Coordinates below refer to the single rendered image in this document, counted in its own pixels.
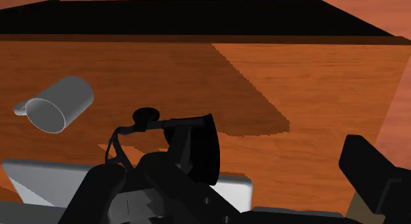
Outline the grey tablet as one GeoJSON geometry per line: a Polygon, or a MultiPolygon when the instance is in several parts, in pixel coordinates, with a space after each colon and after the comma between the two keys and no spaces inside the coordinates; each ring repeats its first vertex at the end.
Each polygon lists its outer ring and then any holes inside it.
{"type": "MultiPolygon", "coordinates": [[[[1,166],[25,204],[60,208],[68,206],[92,168],[91,165],[24,159],[5,159],[1,166]]],[[[238,211],[252,209],[253,183],[248,177],[221,172],[212,189],[238,211]]]]}

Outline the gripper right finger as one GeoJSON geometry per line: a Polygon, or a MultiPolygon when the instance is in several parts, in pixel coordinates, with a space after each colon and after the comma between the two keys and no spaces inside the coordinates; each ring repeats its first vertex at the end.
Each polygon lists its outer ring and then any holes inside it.
{"type": "Polygon", "coordinates": [[[344,140],[339,168],[383,224],[411,224],[411,170],[393,165],[363,136],[344,140]]]}

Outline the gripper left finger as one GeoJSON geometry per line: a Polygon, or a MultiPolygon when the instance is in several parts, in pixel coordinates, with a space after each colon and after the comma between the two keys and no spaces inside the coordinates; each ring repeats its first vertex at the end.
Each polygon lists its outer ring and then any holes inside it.
{"type": "Polygon", "coordinates": [[[151,224],[240,224],[241,213],[209,185],[194,182],[165,152],[143,156],[138,164],[145,179],[164,199],[163,217],[151,224]]]}

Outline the grey mug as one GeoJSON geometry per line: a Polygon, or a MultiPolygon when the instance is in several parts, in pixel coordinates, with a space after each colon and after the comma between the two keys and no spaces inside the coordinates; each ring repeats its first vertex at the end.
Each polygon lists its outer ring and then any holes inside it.
{"type": "Polygon", "coordinates": [[[13,107],[17,116],[26,116],[38,129],[62,132],[94,101],[92,87],[82,78],[67,76],[36,96],[13,107]]]}

